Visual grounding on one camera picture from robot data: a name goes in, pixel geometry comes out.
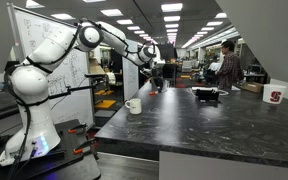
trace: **dark shirt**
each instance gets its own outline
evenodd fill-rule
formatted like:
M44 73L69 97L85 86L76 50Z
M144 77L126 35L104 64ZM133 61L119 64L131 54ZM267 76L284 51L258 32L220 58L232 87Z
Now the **dark shirt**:
M217 72L219 76L219 89L231 89L233 83L239 81L241 63L239 57L233 52L224 56L221 69Z

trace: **ceiling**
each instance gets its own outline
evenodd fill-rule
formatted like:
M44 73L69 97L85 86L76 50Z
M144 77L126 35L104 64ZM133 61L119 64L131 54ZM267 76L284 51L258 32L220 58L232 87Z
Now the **ceiling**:
M158 43L167 41L164 16L180 15L179 28L177 32L176 48L181 48L190 40L207 22L214 20L214 17L222 10L215 0L106 0L103 2L85 3L82 0L35 0L45 8L30 9L36 13L50 16L51 14L67 13L75 17L75 20L67 20L72 24L78 19L89 18L94 21L104 21L122 30L127 39L137 42L144 42L144 39L133 31L127 29L129 25L120 25L116 21L120 19L131 19L134 25L139 26ZM179 12L163 13L162 4L183 3ZM101 13L105 9L119 9L123 16L108 17ZM216 26L200 40L230 25L228 19L221 19L223 24Z

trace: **fluorescent light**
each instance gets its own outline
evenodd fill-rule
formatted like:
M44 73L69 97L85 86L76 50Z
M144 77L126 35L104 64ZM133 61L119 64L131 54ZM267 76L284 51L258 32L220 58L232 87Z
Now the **fluorescent light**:
M70 16L69 14L52 14L51 16L53 16L57 19L61 19L61 20L75 19L72 16Z
M33 1L33 0L27 0L26 1L26 8L33 9L33 8L43 8L45 6L40 5L39 3Z
M180 16L166 16L166 17L164 17L165 22L179 21L180 19L181 19Z
M218 13L215 18L227 18L226 13Z
M221 24L223 24L222 21L214 21L214 22L207 23L206 26L218 26L218 25L221 25Z
M177 32L177 29L167 29L166 32Z
M135 34L144 34L144 31L134 31Z
M202 28L202 31L212 31L214 30L213 27L205 27L205 28Z
M106 0L83 0L83 1L87 3L92 3L92 2L100 2L100 1L106 1Z
M101 11L106 16L123 16L120 10L118 9L107 9Z
M163 4L162 5L163 12L181 11L182 8L183 8L183 4L182 3Z
M117 23L125 25L125 24L133 24L133 21L130 19L118 20Z
M207 34L207 32L197 32L197 34Z
M140 30L140 27L138 26L129 26L127 27L128 30Z
M178 24L166 24L166 28L178 28Z

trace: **whiteboard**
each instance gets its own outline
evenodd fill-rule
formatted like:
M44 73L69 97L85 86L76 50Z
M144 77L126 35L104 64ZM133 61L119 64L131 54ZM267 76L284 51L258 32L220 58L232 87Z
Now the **whiteboard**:
M14 9L16 20L15 26L18 31L20 44L24 56L31 54L40 43L59 27L66 27L75 30L74 27L44 18L41 15L23 11L20 8ZM88 56L85 52L72 50L62 64L48 76L49 95L56 95L66 92L66 86L79 87L89 86L89 79L84 75L88 74ZM52 118L55 124L78 119L80 123L93 125L93 103L92 90L75 91L71 95L50 100Z
M137 52L137 42L126 40L128 50ZM131 99L139 89L138 67L123 57L124 101Z

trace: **floor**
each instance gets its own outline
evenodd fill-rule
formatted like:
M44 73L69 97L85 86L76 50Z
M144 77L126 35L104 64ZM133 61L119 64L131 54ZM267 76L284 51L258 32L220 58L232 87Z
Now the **floor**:
M159 164L156 161L99 153L97 161L101 180L155 180L159 178Z

